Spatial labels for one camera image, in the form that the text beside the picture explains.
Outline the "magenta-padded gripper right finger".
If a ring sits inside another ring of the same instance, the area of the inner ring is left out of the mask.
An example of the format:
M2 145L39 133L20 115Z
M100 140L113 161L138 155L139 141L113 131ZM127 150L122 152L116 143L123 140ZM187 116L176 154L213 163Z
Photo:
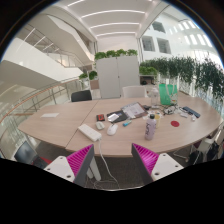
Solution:
M157 154L135 143L132 144L131 153L145 185L183 169L167 153Z

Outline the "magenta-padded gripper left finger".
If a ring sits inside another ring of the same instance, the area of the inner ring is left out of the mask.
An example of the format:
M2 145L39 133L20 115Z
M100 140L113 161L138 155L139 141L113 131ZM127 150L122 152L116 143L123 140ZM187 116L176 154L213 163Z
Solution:
M45 168L45 171L83 187L93 157L94 145L91 144L67 157L57 157Z

